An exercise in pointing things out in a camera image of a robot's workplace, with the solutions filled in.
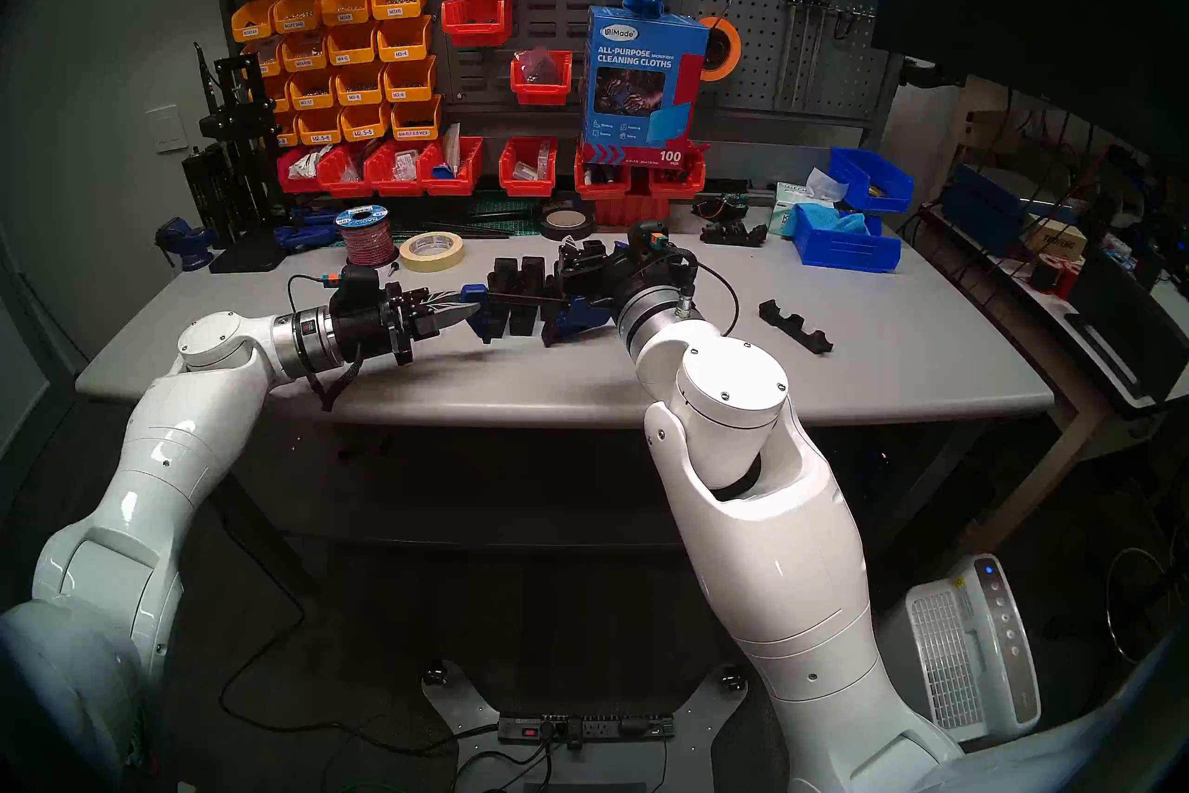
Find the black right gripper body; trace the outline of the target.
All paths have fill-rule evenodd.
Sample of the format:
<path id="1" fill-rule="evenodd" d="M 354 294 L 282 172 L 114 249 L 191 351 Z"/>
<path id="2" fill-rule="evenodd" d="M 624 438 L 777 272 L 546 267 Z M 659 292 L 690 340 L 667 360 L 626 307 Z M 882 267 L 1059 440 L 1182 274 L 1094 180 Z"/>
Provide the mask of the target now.
<path id="1" fill-rule="evenodd" d="M 623 310 L 636 295 L 653 288 L 691 289 L 693 253 L 668 247 L 638 254 L 629 247 L 611 253 L 580 256 L 575 296 L 598 309 Z"/>

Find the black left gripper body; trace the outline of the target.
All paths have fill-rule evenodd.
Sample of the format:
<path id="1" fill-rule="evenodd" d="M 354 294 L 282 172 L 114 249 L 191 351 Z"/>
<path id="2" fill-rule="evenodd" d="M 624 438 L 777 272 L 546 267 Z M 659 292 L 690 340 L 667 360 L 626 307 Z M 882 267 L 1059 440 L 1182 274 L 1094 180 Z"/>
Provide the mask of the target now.
<path id="1" fill-rule="evenodd" d="M 419 289 L 400 283 L 339 283 L 334 294 L 334 336 L 344 361 L 356 364 L 395 355 L 397 365 L 414 360 L 414 309 Z"/>

